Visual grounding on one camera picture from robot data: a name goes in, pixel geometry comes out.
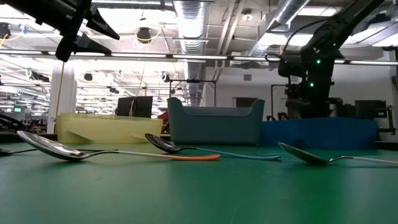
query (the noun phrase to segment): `spoon handle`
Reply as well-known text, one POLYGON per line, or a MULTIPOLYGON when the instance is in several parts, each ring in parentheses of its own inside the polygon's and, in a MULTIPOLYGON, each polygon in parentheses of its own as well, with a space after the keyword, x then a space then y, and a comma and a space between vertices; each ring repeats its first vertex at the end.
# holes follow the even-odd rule
POLYGON ((365 157, 354 157, 354 156, 348 156, 348 159, 357 159, 357 160, 362 160, 362 161, 369 161, 369 162, 380 162, 380 163, 385 163, 385 164, 395 164, 398 165, 397 161, 385 161, 382 159, 371 159, 371 158, 365 158, 365 157))
POLYGON ((179 161, 213 161, 220 158, 219 154, 207 155, 207 156, 171 156, 171 155, 162 155, 162 154, 152 154, 152 153, 143 153, 143 152, 126 152, 126 151, 102 151, 95 152, 90 154, 88 157, 96 156, 100 154, 125 154, 131 156, 146 156, 146 157, 156 157, 163 159, 173 159, 179 161))
POLYGON ((221 152, 221 151, 216 151, 216 150, 211 150, 211 149, 202 149, 198 147, 186 147, 184 149, 196 149, 196 150, 201 150, 201 151, 206 151, 206 152, 215 152, 218 154, 226 155, 226 156, 233 156, 237 158, 242 158, 242 159, 256 159, 256 160, 263 160, 263 161, 274 161, 278 160, 281 158, 281 156, 245 156, 242 154, 235 154, 235 153, 230 153, 230 152, 221 152))

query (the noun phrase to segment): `green table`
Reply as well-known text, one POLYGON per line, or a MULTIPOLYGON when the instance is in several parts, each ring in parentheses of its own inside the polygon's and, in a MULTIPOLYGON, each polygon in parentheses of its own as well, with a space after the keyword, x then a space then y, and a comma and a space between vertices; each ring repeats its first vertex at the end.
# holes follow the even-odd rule
MULTIPOLYGON (((24 143, 0 147, 30 148, 24 143)), ((160 153, 148 144, 80 147, 160 153)), ((284 153, 277 148, 211 148, 254 155, 284 153)), ((391 151, 345 154, 398 161, 398 152, 391 151)), ((282 159, 185 162, 103 155, 71 163, 41 152, 2 157, 0 220, 2 224, 398 223, 398 167, 351 160, 314 167, 285 153, 282 159)))

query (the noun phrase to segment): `blue plastic bin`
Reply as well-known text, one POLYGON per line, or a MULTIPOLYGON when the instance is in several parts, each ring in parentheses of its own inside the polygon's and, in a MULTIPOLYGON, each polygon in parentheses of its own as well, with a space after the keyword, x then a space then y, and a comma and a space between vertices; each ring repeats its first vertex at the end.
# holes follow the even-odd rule
POLYGON ((167 100, 171 140, 176 144, 259 144, 264 100, 251 108, 182 106, 167 100))
POLYGON ((373 149, 376 121, 353 118, 313 118, 263 122, 261 145, 278 142, 304 149, 373 149))

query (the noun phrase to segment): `gray plastic bin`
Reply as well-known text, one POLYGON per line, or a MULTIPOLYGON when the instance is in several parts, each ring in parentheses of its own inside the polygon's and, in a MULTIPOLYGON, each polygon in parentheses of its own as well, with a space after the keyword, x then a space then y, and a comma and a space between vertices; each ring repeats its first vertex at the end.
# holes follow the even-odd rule
POLYGON ((264 100, 251 108, 182 106, 167 100, 171 140, 177 144, 255 145, 260 141, 264 100))

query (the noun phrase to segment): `yellow plastic bin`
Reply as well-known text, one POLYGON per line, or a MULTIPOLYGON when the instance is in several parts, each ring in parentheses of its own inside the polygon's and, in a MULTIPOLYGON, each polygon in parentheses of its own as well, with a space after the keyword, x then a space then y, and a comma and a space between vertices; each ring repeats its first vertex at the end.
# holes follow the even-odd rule
POLYGON ((161 119, 62 113, 57 134, 63 144, 142 143, 145 133, 160 136, 162 125, 161 119))

